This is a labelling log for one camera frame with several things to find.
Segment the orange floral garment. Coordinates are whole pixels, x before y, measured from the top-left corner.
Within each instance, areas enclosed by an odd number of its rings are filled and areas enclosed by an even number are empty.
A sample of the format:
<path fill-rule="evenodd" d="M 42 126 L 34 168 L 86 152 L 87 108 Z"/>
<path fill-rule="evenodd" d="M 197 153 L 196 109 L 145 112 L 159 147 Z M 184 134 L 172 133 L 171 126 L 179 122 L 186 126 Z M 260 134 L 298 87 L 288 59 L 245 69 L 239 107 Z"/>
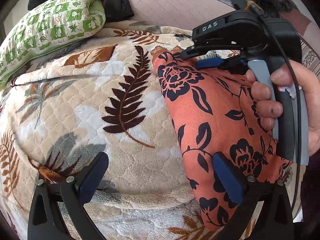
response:
<path fill-rule="evenodd" d="M 290 162 L 276 155 L 276 141 L 261 126 L 245 76 L 217 68 L 197 70 L 195 60 L 180 59 L 180 51 L 157 46 L 152 63 L 204 226 L 216 231 L 228 223 L 236 204 L 213 169 L 215 153 L 260 182 L 287 180 Z"/>

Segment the pink quilted bolster cushion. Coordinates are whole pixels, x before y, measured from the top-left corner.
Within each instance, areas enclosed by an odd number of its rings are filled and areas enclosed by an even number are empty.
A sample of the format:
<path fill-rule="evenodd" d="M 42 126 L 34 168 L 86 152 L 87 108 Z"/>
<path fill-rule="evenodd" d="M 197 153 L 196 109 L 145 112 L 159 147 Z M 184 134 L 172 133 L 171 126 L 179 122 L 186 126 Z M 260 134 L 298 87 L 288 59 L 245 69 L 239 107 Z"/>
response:
<path fill-rule="evenodd" d="M 129 0 L 132 20 L 193 30 L 214 18 L 234 11 L 218 0 Z"/>

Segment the striped pillow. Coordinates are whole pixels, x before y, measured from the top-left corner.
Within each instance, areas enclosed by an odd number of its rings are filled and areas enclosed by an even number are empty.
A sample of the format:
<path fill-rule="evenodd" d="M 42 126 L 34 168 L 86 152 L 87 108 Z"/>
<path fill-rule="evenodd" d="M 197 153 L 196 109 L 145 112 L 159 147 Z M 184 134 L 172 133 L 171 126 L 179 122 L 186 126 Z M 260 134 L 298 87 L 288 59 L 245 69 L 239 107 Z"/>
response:
<path fill-rule="evenodd" d="M 302 48 L 302 65 L 311 70 L 319 78 L 319 55 L 302 36 L 300 36 L 300 41 Z"/>

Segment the leaf-pattern fleece blanket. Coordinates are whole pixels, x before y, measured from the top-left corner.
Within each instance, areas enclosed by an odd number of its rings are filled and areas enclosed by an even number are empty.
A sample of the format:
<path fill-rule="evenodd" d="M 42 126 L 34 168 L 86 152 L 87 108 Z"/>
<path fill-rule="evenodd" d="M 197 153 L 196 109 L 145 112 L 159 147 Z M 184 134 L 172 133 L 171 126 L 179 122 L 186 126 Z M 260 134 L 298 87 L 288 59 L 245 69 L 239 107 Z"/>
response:
<path fill-rule="evenodd" d="M 65 56 L 36 59 L 1 92 L 1 212 L 27 238 L 36 184 L 109 167 L 85 208 L 106 239 L 215 239 L 187 180 L 151 51 L 189 32 L 108 24 Z"/>

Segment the green white patterned pillow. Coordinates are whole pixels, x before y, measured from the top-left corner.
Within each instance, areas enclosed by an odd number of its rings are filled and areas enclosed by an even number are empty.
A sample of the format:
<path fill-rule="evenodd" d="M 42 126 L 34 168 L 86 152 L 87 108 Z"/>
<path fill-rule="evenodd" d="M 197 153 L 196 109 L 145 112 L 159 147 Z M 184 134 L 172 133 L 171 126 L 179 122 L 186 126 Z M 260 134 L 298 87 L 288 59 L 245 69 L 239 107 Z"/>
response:
<path fill-rule="evenodd" d="M 105 20 L 100 0 L 48 0 L 29 11 L 1 44 L 1 87 L 30 60 L 93 36 Z"/>

